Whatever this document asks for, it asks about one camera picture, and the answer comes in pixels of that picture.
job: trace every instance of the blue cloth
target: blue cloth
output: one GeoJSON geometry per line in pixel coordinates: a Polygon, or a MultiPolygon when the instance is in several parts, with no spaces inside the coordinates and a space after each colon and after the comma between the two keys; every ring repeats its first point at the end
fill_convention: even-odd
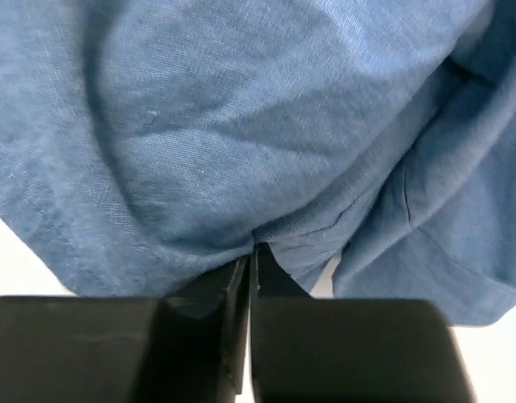
{"type": "Polygon", "coordinates": [[[268,242],[305,288],[516,304],[516,0],[0,0],[0,216],[83,296],[268,242]]]}

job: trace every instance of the crumpled blue cloth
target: crumpled blue cloth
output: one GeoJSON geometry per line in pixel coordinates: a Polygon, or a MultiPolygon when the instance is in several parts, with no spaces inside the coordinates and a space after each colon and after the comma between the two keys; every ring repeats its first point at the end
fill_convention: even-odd
{"type": "Polygon", "coordinates": [[[306,289],[516,304],[516,0],[0,0],[0,216],[82,296],[267,242],[306,289]]]}

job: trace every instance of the white table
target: white table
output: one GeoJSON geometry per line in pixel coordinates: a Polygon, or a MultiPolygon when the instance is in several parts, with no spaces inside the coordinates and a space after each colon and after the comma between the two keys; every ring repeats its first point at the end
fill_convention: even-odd
{"type": "MultiPolygon", "coordinates": [[[[314,290],[330,295],[329,265],[314,290]]],[[[0,295],[72,295],[0,220],[0,295]]],[[[516,403],[516,308],[490,327],[452,329],[479,403],[516,403]]],[[[237,403],[252,402],[246,371],[237,403]]]]}

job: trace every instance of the garment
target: garment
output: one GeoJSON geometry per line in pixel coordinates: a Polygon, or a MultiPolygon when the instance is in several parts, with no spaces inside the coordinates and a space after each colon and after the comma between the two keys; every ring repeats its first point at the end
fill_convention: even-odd
{"type": "Polygon", "coordinates": [[[516,304],[516,0],[0,0],[0,217],[82,296],[271,245],[306,289],[516,304]]]}

